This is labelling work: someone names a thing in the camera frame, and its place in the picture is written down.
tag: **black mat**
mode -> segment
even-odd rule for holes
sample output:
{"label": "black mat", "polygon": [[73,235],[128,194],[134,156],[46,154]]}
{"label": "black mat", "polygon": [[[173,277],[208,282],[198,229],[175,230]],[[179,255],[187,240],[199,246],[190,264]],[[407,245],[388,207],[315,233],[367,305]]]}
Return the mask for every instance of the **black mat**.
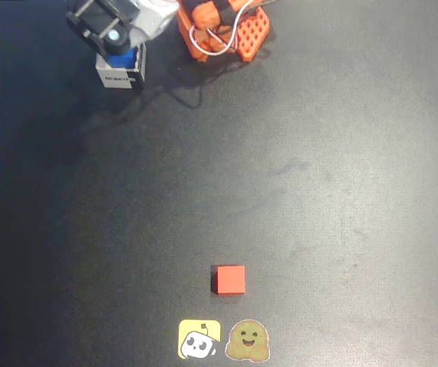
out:
{"label": "black mat", "polygon": [[[438,1],[282,0],[250,65],[176,25],[103,89],[56,1],[0,2],[0,366],[438,365]],[[247,292],[210,292],[246,265]]]}

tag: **sticker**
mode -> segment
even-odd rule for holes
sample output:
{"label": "sticker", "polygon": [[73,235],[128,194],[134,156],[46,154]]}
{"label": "sticker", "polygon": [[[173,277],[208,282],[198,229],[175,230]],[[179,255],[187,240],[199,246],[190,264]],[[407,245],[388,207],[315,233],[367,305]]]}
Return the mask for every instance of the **sticker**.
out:
{"label": "sticker", "polygon": [[220,323],[215,320],[183,320],[178,331],[178,355],[203,359],[217,354]]}
{"label": "sticker", "polygon": [[243,320],[232,328],[225,355],[235,361],[265,362],[270,359],[269,342],[268,331],[261,323]]}

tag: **smiling face sticker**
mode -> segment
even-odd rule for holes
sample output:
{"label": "smiling face sticker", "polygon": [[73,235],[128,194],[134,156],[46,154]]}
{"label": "smiling face sticker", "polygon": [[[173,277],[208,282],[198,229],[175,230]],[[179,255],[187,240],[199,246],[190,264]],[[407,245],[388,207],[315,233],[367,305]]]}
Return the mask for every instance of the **smiling face sticker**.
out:
{"label": "smiling face sticker", "polygon": [[243,320],[232,328],[225,355],[236,361],[264,362],[270,358],[268,343],[268,331],[261,323]]}

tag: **red cube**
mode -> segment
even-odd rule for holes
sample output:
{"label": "red cube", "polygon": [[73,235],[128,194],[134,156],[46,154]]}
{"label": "red cube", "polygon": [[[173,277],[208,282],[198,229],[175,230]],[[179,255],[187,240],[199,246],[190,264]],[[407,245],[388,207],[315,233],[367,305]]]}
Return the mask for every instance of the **red cube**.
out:
{"label": "red cube", "polygon": [[218,294],[246,293],[246,276],[244,265],[226,265],[217,268]]}

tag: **orange 3d printed part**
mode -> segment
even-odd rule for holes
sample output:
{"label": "orange 3d printed part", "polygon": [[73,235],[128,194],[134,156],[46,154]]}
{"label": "orange 3d printed part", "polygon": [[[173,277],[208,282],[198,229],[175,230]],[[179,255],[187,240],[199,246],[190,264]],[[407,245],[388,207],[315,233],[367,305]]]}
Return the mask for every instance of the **orange 3d printed part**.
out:
{"label": "orange 3d printed part", "polygon": [[[221,16],[213,2],[206,2],[197,6],[190,18],[189,13],[183,7],[183,1],[180,2],[180,10],[177,13],[180,33],[187,44],[187,47],[193,58],[200,62],[208,59],[207,53],[217,53],[225,48],[232,37],[232,27],[221,25]],[[237,12],[245,5],[247,0],[229,0],[232,9]],[[270,20],[262,7],[256,7],[254,11],[247,12],[246,18],[241,19],[237,28],[237,39],[232,42],[232,46],[227,53],[237,52],[245,62],[251,62],[270,31]]]}

